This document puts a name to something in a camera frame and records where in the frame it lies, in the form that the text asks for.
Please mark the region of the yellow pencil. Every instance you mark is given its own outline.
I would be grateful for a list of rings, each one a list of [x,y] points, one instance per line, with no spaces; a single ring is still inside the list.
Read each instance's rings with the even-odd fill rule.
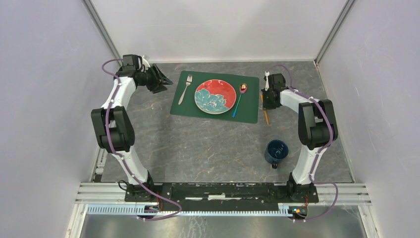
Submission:
[[[264,113],[266,124],[267,125],[270,125],[268,114],[267,114],[267,110],[263,106],[263,95],[262,94],[260,94],[260,98],[261,98],[261,102],[262,102],[262,110],[263,110],[263,113]]]

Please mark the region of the green rectangular placemat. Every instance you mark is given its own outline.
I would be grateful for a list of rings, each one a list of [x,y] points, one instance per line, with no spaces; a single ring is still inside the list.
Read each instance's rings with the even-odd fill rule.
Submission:
[[[191,85],[187,88],[185,97],[181,105],[178,105],[179,98],[185,88],[186,79],[188,74],[193,76]],[[223,114],[211,115],[202,112],[195,104],[194,93],[197,87],[211,79],[220,79],[231,84],[236,93],[237,99],[234,106]],[[239,87],[242,83],[248,85],[248,90],[242,95],[237,115],[235,118],[232,117],[235,105],[239,97]],[[182,71],[178,85],[175,90],[172,106],[170,113],[177,116],[187,116],[187,117],[197,117],[197,118],[207,118],[207,119],[221,119],[233,122],[244,122],[244,123],[257,123],[258,121],[258,111],[259,111],[259,102],[260,102],[260,85],[259,79],[257,77],[251,76],[241,76],[235,74],[222,74],[222,73],[210,73],[210,72],[198,72],[198,71]]]

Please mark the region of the silver metal fork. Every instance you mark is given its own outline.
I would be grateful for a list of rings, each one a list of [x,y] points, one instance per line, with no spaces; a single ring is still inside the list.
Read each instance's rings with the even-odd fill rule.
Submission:
[[[184,90],[183,90],[183,92],[182,92],[182,94],[181,94],[181,96],[180,96],[180,98],[179,98],[178,105],[181,105],[181,104],[182,104],[183,99],[184,99],[184,97],[185,97],[185,93],[186,93],[186,91],[187,91],[187,88],[188,88],[188,87],[191,85],[191,83],[192,83],[192,78],[193,78],[193,76],[192,76],[191,74],[188,74],[187,79],[186,79],[185,88],[184,88]]]

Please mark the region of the iridescent rainbow metal spoon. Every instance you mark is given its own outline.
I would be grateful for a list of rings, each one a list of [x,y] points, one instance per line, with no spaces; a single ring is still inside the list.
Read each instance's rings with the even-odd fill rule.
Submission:
[[[236,117],[236,115],[237,115],[237,110],[238,110],[238,107],[239,107],[239,104],[240,104],[240,101],[241,101],[241,98],[242,98],[242,95],[244,94],[244,93],[246,93],[247,92],[247,90],[248,90],[248,85],[246,84],[246,83],[242,83],[241,85],[240,85],[240,87],[239,87],[239,97],[238,97],[238,100],[237,100],[237,103],[236,103],[236,105],[235,105],[235,109],[234,109],[234,111],[233,111],[233,114],[232,114],[232,117],[233,118],[235,118]]]

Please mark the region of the dark blue mug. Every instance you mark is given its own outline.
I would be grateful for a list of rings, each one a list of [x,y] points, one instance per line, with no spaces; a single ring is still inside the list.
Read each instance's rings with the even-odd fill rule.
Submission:
[[[264,151],[265,160],[273,169],[277,169],[280,162],[288,156],[289,149],[281,140],[270,141]]]

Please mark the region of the red teal floral plate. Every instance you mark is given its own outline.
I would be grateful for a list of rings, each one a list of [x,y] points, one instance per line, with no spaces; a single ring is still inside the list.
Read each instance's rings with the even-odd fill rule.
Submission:
[[[211,79],[201,83],[194,93],[194,101],[202,112],[219,115],[228,112],[235,104],[237,93],[226,81]]]

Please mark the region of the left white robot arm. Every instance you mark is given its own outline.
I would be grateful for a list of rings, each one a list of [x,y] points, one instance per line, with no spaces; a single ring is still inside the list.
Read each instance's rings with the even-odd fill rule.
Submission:
[[[121,67],[117,72],[104,71],[113,77],[113,88],[105,103],[91,111],[93,128],[99,147],[119,162],[127,176],[123,187],[126,200],[150,202],[156,198],[156,189],[135,151],[135,131],[126,108],[139,86],[155,94],[173,83],[147,56],[124,55],[118,61]]]

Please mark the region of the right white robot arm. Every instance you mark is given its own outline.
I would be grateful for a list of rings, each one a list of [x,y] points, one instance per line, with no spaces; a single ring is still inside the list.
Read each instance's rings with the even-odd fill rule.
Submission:
[[[265,87],[261,90],[263,108],[272,110],[288,107],[298,114],[298,136],[302,144],[298,162],[286,183],[285,196],[292,202],[308,197],[316,200],[315,171],[338,130],[333,103],[318,100],[286,85],[281,73],[264,73]]]

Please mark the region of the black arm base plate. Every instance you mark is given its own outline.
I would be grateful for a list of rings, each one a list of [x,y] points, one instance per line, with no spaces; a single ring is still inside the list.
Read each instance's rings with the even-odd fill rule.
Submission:
[[[156,203],[162,212],[259,212],[276,211],[278,204],[319,202],[313,184],[291,183],[180,183],[164,182],[150,186],[124,183],[126,202]]]

